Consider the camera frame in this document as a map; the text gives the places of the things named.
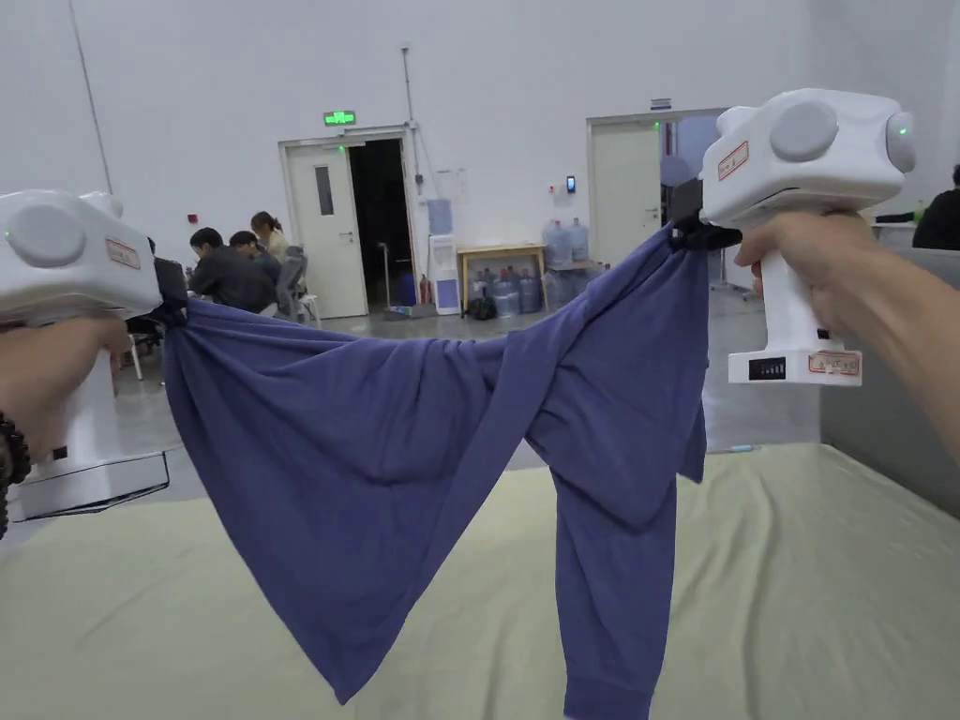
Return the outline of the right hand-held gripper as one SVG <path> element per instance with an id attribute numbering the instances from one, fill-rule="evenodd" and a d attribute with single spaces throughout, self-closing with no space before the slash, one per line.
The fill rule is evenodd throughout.
<path id="1" fill-rule="evenodd" d="M 901 192 L 916 165 L 913 118 L 894 99 L 801 89 L 733 107 L 698 176 L 672 196 L 669 244 L 713 253 L 778 213 L 856 213 Z M 731 383 L 858 386 L 863 356 L 819 324 L 781 254 L 762 259 L 766 346 L 728 359 Z"/>

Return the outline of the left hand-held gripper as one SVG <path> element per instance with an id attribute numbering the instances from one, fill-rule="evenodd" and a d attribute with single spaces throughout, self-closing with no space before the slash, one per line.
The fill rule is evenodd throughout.
<path id="1" fill-rule="evenodd" d="M 1 199 L 1 321 L 45 326 L 88 314 L 187 321 L 181 266 L 153 255 L 114 196 L 26 190 Z M 13 520 L 92 513 L 166 488 L 167 454 L 120 443 L 104 352 L 67 402 L 61 440 L 8 495 Z"/>

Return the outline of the person's right hand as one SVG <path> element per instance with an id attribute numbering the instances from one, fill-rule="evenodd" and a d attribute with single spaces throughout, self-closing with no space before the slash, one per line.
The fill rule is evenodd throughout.
<path id="1" fill-rule="evenodd" d="M 830 331 L 871 342 L 902 336 L 893 293 L 898 259 L 876 245 L 861 217 L 778 215 L 744 234 L 735 263 L 751 268 L 761 287 L 760 261 L 774 252 L 799 277 L 817 320 Z"/>

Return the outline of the person's left hand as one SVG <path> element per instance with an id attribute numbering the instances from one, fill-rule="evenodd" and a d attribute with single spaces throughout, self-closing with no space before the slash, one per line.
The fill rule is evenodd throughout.
<path id="1" fill-rule="evenodd" d="M 1 411 L 23 434 L 32 462 L 61 440 L 68 400 L 99 356 L 108 353 L 115 370 L 128 347 L 126 323 L 111 315 L 2 333 Z"/>

